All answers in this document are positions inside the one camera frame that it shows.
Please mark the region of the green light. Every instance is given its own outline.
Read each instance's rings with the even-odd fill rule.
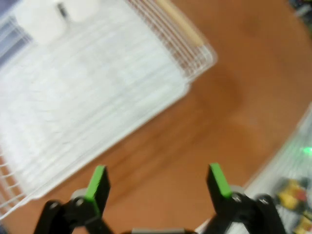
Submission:
[[[304,152],[305,154],[312,156],[312,147],[306,147],[302,149],[302,152]]]

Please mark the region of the dish rack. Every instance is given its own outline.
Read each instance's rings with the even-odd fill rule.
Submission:
[[[46,46],[15,9],[0,19],[1,218],[182,98],[216,62],[167,0],[104,0]]]

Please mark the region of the white object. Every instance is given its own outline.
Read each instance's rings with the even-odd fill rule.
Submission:
[[[72,21],[82,22],[99,11],[101,0],[64,0],[63,5]]]
[[[153,0],[105,0],[55,43],[30,41],[0,68],[2,218],[187,93],[216,56],[182,35]]]
[[[15,9],[17,23],[39,44],[60,38],[67,24],[57,6],[46,0],[23,0]]]

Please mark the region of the toy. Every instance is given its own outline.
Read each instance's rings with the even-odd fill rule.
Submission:
[[[281,206],[296,212],[304,212],[307,209],[307,188],[309,180],[282,179],[278,185],[276,202]]]
[[[294,234],[310,234],[312,233],[312,213],[310,211],[305,211],[298,224],[293,230]]]

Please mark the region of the wooden table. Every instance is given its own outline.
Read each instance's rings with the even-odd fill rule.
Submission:
[[[219,55],[190,93],[4,223],[31,234],[44,203],[86,187],[98,164],[112,189],[104,217],[116,231],[195,228],[213,214],[208,163],[244,183],[294,130],[312,98],[312,47],[285,0],[176,0]]]

